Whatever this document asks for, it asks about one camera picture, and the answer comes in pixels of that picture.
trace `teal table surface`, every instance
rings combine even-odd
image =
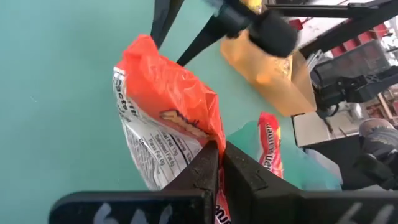
[[[146,189],[126,146],[111,78],[127,45],[150,33],[153,11],[153,1],[138,0],[0,2],[1,223],[46,223],[56,199],[71,192]],[[177,59],[211,13],[201,0],[185,1],[161,53]],[[226,134],[261,111],[278,114],[219,48],[187,68],[218,92]],[[301,187],[290,156],[300,153],[292,122],[278,117],[285,178]]]

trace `plastic snack bag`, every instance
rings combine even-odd
[[[208,140],[226,140],[217,94],[140,35],[115,66],[113,91],[131,156],[151,190],[165,187]]]

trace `yellow object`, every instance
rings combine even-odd
[[[262,11],[262,0],[242,0],[252,11],[260,13]]]
[[[243,2],[253,9],[258,0]],[[223,39],[221,53],[282,115],[316,110],[306,61],[299,51],[287,58],[271,56],[254,45],[244,30],[237,39]]]

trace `black microphone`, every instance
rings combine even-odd
[[[248,27],[249,40],[276,57],[287,57],[294,50],[298,33],[275,11],[265,11]]]

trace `black tripod leg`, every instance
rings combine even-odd
[[[184,51],[177,63],[181,66],[186,66],[186,64],[202,50],[205,50],[217,40],[220,40],[225,34],[226,30],[224,29],[224,25],[215,16],[212,16],[193,42]]]
[[[150,35],[157,48],[163,44],[184,0],[155,0],[155,13]]]

